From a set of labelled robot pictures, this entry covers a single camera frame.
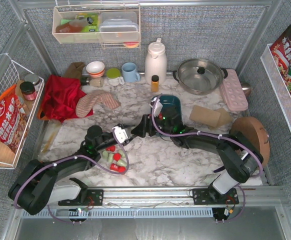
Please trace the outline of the right white mesh basket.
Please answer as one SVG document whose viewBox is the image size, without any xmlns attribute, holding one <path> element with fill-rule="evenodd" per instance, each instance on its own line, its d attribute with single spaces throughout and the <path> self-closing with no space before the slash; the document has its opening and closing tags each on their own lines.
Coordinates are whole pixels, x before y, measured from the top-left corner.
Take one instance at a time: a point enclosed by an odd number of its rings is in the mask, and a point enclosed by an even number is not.
<svg viewBox="0 0 291 240">
<path fill-rule="evenodd" d="M 272 89 L 275 93 L 276 99 L 285 118 L 286 124 L 291 133 L 291 95 L 275 63 L 274 57 L 270 50 L 271 45 L 271 43 L 266 45 L 260 57 L 260 60 L 266 71 Z"/>
</svg>

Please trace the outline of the striped pink brown towel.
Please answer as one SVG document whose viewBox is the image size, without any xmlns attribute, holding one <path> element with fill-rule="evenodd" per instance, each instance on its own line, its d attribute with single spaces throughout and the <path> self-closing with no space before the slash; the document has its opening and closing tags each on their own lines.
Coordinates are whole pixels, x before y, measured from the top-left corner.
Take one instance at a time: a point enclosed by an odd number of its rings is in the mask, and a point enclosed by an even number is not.
<svg viewBox="0 0 291 240">
<path fill-rule="evenodd" d="M 90 116 L 93 107 L 96 105 L 104 105 L 113 110 L 121 106 L 121 103 L 116 97 L 108 91 L 93 90 L 78 100 L 75 108 L 75 114 L 78 118 L 85 118 Z"/>
</svg>

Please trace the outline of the brown cardboard sheet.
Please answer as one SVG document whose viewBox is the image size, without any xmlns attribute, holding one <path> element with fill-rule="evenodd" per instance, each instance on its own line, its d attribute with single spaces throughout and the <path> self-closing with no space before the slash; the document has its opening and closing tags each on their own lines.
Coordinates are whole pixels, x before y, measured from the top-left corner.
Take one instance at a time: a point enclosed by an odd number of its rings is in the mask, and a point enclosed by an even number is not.
<svg viewBox="0 0 291 240">
<path fill-rule="evenodd" d="M 212 110 L 199 105 L 192 108 L 189 119 L 207 125 L 210 129 L 220 128 L 233 121 L 232 116 L 223 107 Z"/>
</svg>

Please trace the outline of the round wooden board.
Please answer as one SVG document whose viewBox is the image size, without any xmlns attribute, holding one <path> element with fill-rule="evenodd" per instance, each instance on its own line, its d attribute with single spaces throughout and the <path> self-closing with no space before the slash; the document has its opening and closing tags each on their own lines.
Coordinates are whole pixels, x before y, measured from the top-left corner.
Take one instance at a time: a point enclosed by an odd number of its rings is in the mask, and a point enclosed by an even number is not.
<svg viewBox="0 0 291 240">
<path fill-rule="evenodd" d="M 262 155 L 262 166 L 267 166 L 270 159 L 269 134 L 257 118 L 252 116 L 237 118 L 230 132 L 241 132 Z"/>
</svg>

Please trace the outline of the steel pot with lid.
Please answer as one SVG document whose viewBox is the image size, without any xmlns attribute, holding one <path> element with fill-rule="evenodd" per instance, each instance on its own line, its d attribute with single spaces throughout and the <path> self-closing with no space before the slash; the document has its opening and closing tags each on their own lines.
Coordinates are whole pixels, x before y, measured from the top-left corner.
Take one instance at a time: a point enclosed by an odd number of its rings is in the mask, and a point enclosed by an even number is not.
<svg viewBox="0 0 291 240">
<path fill-rule="evenodd" d="M 214 62 L 203 59 L 189 59 L 172 72 L 174 80 L 188 93 L 204 96 L 216 90 L 228 77 L 228 71 Z"/>
</svg>

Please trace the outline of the cream wall basket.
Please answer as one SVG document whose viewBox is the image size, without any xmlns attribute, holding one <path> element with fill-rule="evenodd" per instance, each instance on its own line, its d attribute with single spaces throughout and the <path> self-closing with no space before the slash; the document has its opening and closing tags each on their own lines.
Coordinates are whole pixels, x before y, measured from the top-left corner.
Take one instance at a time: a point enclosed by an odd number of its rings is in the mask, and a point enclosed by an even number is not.
<svg viewBox="0 0 291 240">
<path fill-rule="evenodd" d="M 60 44 L 99 43 L 104 48 L 137 48 L 141 42 L 140 6 L 55 6 L 52 35 Z"/>
</svg>

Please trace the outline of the brown paper bag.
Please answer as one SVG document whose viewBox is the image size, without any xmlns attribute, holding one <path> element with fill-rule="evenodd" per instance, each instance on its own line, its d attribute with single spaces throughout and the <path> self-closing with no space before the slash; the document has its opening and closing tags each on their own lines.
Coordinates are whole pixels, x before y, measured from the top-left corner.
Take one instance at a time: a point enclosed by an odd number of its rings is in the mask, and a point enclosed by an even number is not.
<svg viewBox="0 0 291 240">
<path fill-rule="evenodd" d="M 69 79 L 80 79 L 85 66 L 86 65 L 84 62 L 72 62 L 62 77 Z"/>
</svg>

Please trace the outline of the clear plastic food containers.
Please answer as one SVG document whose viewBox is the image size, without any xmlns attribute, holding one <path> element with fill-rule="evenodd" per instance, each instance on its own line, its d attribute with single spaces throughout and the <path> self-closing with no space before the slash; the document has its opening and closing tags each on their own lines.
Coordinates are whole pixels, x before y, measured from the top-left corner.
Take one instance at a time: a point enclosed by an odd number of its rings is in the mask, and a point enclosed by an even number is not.
<svg viewBox="0 0 291 240">
<path fill-rule="evenodd" d="M 134 11 L 103 12 L 98 29 L 104 42 L 133 42 L 139 39 L 137 13 Z"/>
</svg>

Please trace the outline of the green lid sugar jar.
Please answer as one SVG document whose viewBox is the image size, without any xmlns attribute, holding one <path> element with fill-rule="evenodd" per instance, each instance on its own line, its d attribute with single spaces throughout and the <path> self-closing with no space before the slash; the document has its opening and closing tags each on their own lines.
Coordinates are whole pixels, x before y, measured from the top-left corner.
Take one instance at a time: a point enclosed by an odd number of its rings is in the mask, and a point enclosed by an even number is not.
<svg viewBox="0 0 291 240">
<path fill-rule="evenodd" d="M 108 83 L 113 87 L 125 84 L 124 78 L 118 68 L 108 69 L 106 72 L 106 78 Z"/>
</svg>

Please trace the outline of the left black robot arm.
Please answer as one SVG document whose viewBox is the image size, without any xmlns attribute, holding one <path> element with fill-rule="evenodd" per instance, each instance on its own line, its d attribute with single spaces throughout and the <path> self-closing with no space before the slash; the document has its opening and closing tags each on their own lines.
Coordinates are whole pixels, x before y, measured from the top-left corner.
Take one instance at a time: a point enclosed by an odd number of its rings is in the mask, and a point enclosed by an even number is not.
<svg viewBox="0 0 291 240">
<path fill-rule="evenodd" d="M 92 204 L 87 185 L 71 175 L 98 166 L 101 150 L 117 143 L 125 146 L 135 137 L 134 128 L 129 125 L 118 124 L 111 132 L 93 125 L 72 155 L 47 162 L 31 160 L 11 186 L 8 196 L 16 209 L 31 215 L 55 202 L 61 206 Z"/>
</svg>

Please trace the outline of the glass grain shaker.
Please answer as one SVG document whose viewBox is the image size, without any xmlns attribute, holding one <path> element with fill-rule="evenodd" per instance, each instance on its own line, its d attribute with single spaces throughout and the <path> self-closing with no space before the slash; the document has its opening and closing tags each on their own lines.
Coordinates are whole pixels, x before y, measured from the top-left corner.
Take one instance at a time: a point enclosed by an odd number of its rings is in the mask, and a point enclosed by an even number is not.
<svg viewBox="0 0 291 240">
<path fill-rule="evenodd" d="M 82 86 L 102 88 L 104 85 L 104 80 L 102 77 L 92 78 L 88 76 L 82 76 L 80 78 L 80 83 Z"/>
</svg>

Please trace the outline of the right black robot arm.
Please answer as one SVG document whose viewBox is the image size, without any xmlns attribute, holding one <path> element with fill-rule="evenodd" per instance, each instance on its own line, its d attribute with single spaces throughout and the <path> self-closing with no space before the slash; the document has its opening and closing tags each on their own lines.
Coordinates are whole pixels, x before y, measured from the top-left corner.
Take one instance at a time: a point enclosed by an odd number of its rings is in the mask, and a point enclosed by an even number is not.
<svg viewBox="0 0 291 240">
<path fill-rule="evenodd" d="M 131 133 L 141 138 L 165 135 L 180 148 L 200 149 L 219 155 L 223 164 L 221 174 L 208 187 L 208 195 L 214 202 L 236 185 L 245 183 L 264 161 L 240 131 L 225 135 L 199 131 L 183 124 L 181 111 L 176 106 L 164 108 L 158 115 L 144 114 Z"/>
</svg>

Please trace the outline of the red coffee capsule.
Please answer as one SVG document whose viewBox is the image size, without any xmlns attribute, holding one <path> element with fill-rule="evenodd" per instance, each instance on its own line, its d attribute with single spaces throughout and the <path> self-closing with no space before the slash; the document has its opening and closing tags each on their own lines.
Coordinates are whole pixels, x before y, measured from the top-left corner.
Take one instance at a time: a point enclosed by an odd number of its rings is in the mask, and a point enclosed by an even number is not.
<svg viewBox="0 0 291 240">
<path fill-rule="evenodd" d="M 118 172 L 119 173 L 122 173 L 122 174 L 124 174 L 125 172 L 126 172 L 126 167 L 124 167 L 124 166 L 120 166 L 119 168 L 118 168 Z"/>
<path fill-rule="evenodd" d="M 116 147 L 114 146 L 114 145 L 112 145 L 112 146 L 109 146 L 109 147 L 107 147 L 106 148 L 106 151 L 108 151 L 108 152 L 115 152 L 116 151 Z"/>
<path fill-rule="evenodd" d="M 114 164 L 114 163 L 112 163 L 111 165 L 110 165 L 110 170 L 112 170 L 112 171 L 116 171 L 116 172 L 118 172 L 119 171 L 119 166 L 118 165 L 116 165 L 116 164 Z"/>
<path fill-rule="evenodd" d="M 121 155 L 120 153 L 115 153 L 115 154 L 113 155 L 113 159 L 114 159 L 115 161 L 119 161 L 121 158 L 122 158 L 122 155 Z"/>
</svg>

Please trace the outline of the red cloth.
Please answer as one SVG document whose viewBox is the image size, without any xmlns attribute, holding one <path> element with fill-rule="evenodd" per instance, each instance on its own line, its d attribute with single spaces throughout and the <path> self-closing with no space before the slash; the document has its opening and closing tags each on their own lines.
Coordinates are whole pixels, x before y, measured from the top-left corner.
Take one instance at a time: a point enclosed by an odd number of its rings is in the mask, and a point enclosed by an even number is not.
<svg viewBox="0 0 291 240">
<path fill-rule="evenodd" d="M 86 95 L 82 91 L 79 79 L 51 75 L 45 85 L 37 116 L 44 120 L 57 120 L 61 123 L 65 120 L 77 119 L 77 104 Z"/>
</svg>

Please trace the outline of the red seasoning packet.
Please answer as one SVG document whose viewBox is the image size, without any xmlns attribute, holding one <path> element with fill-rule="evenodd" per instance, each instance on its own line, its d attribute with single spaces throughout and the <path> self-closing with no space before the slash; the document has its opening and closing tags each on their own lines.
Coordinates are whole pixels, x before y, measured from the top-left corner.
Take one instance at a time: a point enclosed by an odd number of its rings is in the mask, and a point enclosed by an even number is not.
<svg viewBox="0 0 291 240">
<path fill-rule="evenodd" d="M 28 117 L 14 84 L 0 95 L 0 142 L 16 153 L 26 130 Z"/>
</svg>

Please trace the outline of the silver lid glass jar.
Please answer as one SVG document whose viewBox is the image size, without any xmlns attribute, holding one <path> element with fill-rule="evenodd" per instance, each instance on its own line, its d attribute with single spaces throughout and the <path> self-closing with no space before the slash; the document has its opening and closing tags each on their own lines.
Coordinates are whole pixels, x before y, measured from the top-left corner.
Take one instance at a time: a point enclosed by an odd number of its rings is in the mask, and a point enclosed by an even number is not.
<svg viewBox="0 0 291 240">
<path fill-rule="evenodd" d="M 34 73 L 29 73 L 24 77 L 25 82 L 31 82 L 34 87 L 37 89 L 40 87 L 40 78 Z"/>
</svg>

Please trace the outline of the green coffee capsule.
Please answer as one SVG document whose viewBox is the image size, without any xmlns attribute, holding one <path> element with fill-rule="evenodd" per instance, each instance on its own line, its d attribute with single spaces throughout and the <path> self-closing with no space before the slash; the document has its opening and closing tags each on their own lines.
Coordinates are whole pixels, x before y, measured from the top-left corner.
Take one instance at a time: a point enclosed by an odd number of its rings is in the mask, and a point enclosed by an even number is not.
<svg viewBox="0 0 291 240">
<path fill-rule="evenodd" d="M 118 160 L 116 163 L 120 167 L 126 167 L 127 166 L 127 163 L 122 159 Z"/>
<path fill-rule="evenodd" d="M 107 159 L 109 157 L 109 153 L 106 150 L 104 150 L 102 152 L 102 157 L 105 158 L 105 159 Z"/>
<path fill-rule="evenodd" d="M 125 153 L 124 153 L 124 151 L 122 149 L 120 149 L 118 151 L 118 153 L 121 155 L 122 158 L 125 158 L 126 157 L 126 155 L 125 155 Z"/>
</svg>

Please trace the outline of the white thermos jug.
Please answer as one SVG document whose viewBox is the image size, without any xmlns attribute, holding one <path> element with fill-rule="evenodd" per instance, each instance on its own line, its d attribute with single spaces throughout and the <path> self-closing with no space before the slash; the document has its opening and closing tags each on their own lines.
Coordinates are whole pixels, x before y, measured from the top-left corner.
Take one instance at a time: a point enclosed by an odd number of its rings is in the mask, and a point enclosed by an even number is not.
<svg viewBox="0 0 291 240">
<path fill-rule="evenodd" d="M 161 38 L 157 38 L 155 42 L 148 45 L 144 65 L 145 81 L 151 85 L 152 77 L 156 75 L 159 78 L 158 83 L 163 84 L 167 76 L 167 64 L 165 45 L 162 43 Z"/>
</svg>

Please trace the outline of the teal plastic storage basket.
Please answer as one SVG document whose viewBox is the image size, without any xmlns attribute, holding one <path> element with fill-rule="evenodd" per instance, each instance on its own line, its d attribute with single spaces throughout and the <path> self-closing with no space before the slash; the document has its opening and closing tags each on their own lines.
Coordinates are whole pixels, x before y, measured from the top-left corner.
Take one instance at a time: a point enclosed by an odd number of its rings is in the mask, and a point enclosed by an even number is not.
<svg viewBox="0 0 291 240">
<path fill-rule="evenodd" d="M 173 124 L 182 124 L 182 111 L 181 101 L 174 95 L 163 94 L 160 96 L 160 102 L 162 104 L 162 110 L 157 117 L 154 117 L 155 122 L 159 124 L 159 121 L 170 121 Z"/>
</svg>

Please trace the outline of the red lid glass jar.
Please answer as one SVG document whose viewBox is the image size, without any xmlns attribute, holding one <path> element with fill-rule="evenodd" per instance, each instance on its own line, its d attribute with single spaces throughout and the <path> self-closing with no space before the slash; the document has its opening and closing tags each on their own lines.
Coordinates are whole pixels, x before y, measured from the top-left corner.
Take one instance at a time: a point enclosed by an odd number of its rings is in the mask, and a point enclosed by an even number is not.
<svg viewBox="0 0 291 240">
<path fill-rule="evenodd" d="M 37 92 L 33 83 L 29 81 L 23 81 L 19 89 L 25 100 L 27 101 L 34 101 L 37 98 Z"/>
</svg>

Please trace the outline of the light blue mug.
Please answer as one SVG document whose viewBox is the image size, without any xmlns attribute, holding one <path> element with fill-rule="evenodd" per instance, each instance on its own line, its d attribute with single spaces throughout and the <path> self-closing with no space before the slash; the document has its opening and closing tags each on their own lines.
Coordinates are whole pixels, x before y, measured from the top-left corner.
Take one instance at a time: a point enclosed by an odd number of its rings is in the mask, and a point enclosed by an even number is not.
<svg viewBox="0 0 291 240">
<path fill-rule="evenodd" d="M 121 67 L 123 79 L 126 83 L 136 83 L 141 80 L 137 71 L 137 65 L 133 62 L 126 62 Z"/>
</svg>

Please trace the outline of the white orange striped bowl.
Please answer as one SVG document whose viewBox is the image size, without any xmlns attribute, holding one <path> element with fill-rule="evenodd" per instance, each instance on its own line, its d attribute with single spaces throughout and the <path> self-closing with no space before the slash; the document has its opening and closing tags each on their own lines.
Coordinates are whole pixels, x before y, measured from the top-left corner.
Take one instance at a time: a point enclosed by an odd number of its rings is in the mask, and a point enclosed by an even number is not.
<svg viewBox="0 0 291 240">
<path fill-rule="evenodd" d="M 90 62 L 86 67 L 85 67 L 87 73 L 92 77 L 92 78 L 98 78 L 102 77 L 105 73 L 105 64 L 101 61 L 93 61 Z"/>
</svg>

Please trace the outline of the orange spice bottle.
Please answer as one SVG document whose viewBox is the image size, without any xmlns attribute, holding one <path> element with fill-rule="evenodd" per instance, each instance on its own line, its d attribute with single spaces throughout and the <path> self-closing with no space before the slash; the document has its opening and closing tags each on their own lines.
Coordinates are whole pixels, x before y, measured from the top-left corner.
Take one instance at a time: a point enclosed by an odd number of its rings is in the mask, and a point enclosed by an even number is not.
<svg viewBox="0 0 291 240">
<path fill-rule="evenodd" d="M 159 76 L 153 75 L 151 77 L 151 91 L 158 92 L 159 91 Z"/>
</svg>

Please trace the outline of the pink egg tray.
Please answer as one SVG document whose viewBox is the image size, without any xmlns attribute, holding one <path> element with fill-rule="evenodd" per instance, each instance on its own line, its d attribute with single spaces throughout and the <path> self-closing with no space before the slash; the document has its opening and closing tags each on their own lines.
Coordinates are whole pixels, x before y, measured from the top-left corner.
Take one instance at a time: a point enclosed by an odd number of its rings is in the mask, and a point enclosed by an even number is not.
<svg viewBox="0 0 291 240">
<path fill-rule="evenodd" d="M 224 79 L 219 86 L 219 90 L 228 109 L 231 112 L 246 111 L 249 105 L 236 71 L 225 68 L 221 70 L 224 73 Z"/>
</svg>

